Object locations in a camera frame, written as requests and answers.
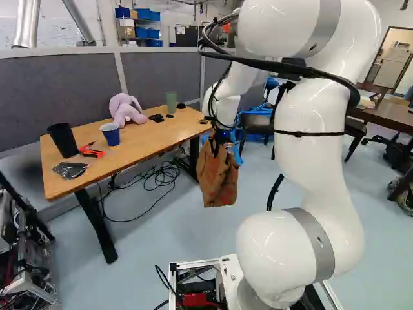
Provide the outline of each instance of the cubicle partition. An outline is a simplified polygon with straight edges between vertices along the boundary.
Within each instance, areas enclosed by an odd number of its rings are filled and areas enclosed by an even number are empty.
[[[39,140],[49,125],[83,125],[110,117],[109,99],[135,96],[144,109],[165,92],[197,103],[227,61],[201,59],[196,48],[9,50],[0,53],[0,152]],[[259,105],[265,81],[242,95],[240,109]]]
[[[110,117],[121,92],[113,54],[0,59],[0,151],[39,140],[49,125]]]
[[[197,52],[121,53],[128,93],[143,109],[165,102],[176,91],[180,102],[199,98],[201,56]]]

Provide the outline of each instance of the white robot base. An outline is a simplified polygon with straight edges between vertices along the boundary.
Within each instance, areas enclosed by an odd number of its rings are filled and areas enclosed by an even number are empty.
[[[217,301],[226,301],[228,310],[273,310],[273,308],[270,308],[258,298],[253,288],[251,288],[245,280],[236,254],[211,260],[170,263],[169,282],[176,291],[179,284],[191,281],[191,279],[197,275],[210,272],[211,270],[215,270],[216,272]],[[188,276],[178,281],[178,275],[183,273],[187,273]],[[328,300],[334,310],[344,310],[328,281],[314,284],[314,288],[316,288],[317,294],[325,294],[326,298],[322,299]],[[325,310],[324,307],[314,307],[311,299],[307,298],[307,302],[311,304],[310,307],[305,305],[305,301],[303,301],[303,305],[308,309]],[[176,309],[176,297],[170,290],[169,310]]]

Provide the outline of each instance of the brown paper bag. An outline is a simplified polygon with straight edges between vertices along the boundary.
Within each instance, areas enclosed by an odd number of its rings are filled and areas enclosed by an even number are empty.
[[[229,168],[226,172],[221,190],[215,197],[214,201],[212,201],[207,207],[222,207],[224,205],[233,205],[237,200],[239,167],[232,154],[228,154],[228,164]]]
[[[223,145],[216,150],[211,137],[201,148],[196,167],[204,207],[231,205],[237,198],[238,167]]]

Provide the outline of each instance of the brown desk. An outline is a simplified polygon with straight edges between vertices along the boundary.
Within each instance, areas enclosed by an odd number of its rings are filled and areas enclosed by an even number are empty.
[[[395,104],[387,99],[383,99],[377,109],[352,108],[348,115],[368,123],[413,134],[413,114],[408,113],[408,107]]]
[[[353,108],[348,115],[362,119],[368,123],[374,123],[396,131],[406,132],[413,135],[413,114],[408,113],[408,107],[392,103],[390,100],[384,99],[377,109],[366,108],[360,110]],[[410,152],[413,149],[413,138],[403,149],[401,162],[404,162],[410,157]],[[413,181],[413,166],[404,175],[399,182],[399,185],[390,193],[388,199],[395,201],[396,198],[409,186]]]
[[[380,106],[380,103],[383,101],[389,90],[393,89],[384,86],[377,86],[370,82],[357,83],[356,87],[361,90],[366,90],[367,92],[373,92],[374,94],[370,96],[370,99],[375,101],[377,106]]]
[[[97,140],[93,145],[93,149],[106,150],[106,155],[99,159],[83,158],[81,155],[77,155],[65,160],[48,134],[40,137],[46,199],[53,201],[67,194],[75,193],[77,200],[79,200],[96,231],[108,264],[117,259],[117,253],[105,226],[99,205],[96,200],[89,197],[85,187],[136,163],[173,149],[186,140],[190,140],[190,156],[189,163],[184,165],[184,168],[191,176],[196,178],[199,135],[211,129],[209,123],[206,125],[199,123],[199,120],[203,119],[203,115],[192,108],[177,110],[174,118],[165,117],[167,114],[166,105],[144,110],[143,112],[147,116],[162,114],[165,121],[162,123],[148,121],[143,125],[129,123],[121,129],[121,144],[116,147],[108,147],[99,130],[102,124],[112,121],[111,119],[73,128],[78,147]],[[52,171],[52,167],[61,161],[90,162],[90,167],[82,176],[67,181]]]

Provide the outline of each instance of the refrigerator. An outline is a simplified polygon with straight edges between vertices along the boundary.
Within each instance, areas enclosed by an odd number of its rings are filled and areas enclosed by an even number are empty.
[[[383,58],[383,63],[373,81],[374,85],[394,88],[409,60],[411,51],[406,47],[392,47]]]

